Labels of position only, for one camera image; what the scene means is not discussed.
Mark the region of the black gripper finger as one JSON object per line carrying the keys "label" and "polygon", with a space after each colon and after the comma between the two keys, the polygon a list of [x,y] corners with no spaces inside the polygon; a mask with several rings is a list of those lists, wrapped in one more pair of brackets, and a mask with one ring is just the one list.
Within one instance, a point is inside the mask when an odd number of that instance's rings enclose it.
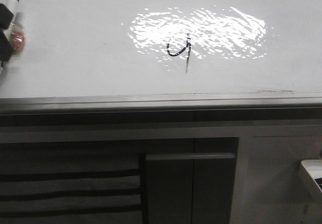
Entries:
{"label": "black gripper finger", "polygon": [[13,54],[13,47],[10,44],[11,30],[1,30],[1,66],[9,61]]}
{"label": "black gripper finger", "polygon": [[12,19],[14,14],[6,7],[4,4],[0,4],[0,28],[2,30],[6,30]]}

